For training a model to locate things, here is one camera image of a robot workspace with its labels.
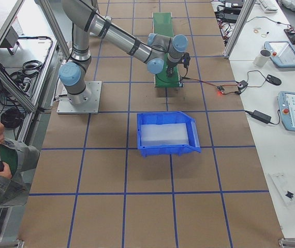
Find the cup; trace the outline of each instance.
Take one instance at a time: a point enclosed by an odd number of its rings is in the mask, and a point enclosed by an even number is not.
[[[269,50],[263,49],[260,51],[258,56],[253,61],[253,64],[255,64],[258,67],[263,67],[264,64],[266,64],[267,60],[270,58],[271,52]]]

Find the blue tray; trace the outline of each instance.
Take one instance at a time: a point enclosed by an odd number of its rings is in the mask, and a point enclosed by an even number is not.
[[[141,142],[141,125],[148,124],[173,124],[186,123],[188,144],[176,145],[158,145],[158,146],[142,146]],[[192,151],[201,152],[198,134],[196,129],[196,122],[190,116],[183,112],[150,112],[137,114],[137,145],[143,157],[149,155],[159,154],[177,154],[182,155]]]

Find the robotic arm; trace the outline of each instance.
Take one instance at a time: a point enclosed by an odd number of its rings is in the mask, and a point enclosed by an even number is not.
[[[80,104],[89,97],[89,93],[85,92],[84,76],[91,62],[88,44],[90,32],[145,63],[152,74],[162,72],[165,60],[169,77],[173,74],[173,68],[182,64],[188,46],[184,35],[168,37],[149,34],[145,44],[102,17],[88,0],[62,0],[62,5],[73,22],[73,44],[70,62],[60,68],[59,77],[68,94],[74,96],[71,99],[72,104]]]

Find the white keyboard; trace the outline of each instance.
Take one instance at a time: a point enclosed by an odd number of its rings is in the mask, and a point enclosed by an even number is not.
[[[257,3],[260,4],[265,13],[276,13],[278,11],[275,0],[257,0]]]

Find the blue joint cap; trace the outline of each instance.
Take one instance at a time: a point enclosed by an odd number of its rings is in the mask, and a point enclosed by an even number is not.
[[[150,33],[149,36],[147,37],[147,45],[152,45],[152,42],[154,40],[154,37],[156,37],[157,34]]]
[[[158,74],[163,71],[164,61],[161,58],[154,58],[147,62],[147,70],[152,74]]]
[[[59,78],[65,86],[73,86],[81,77],[81,69],[73,62],[68,62],[60,67]]]
[[[173,47],[179,53],[184,53],[188,47],[188,39],[184,35],[175,35],[173,38]]]

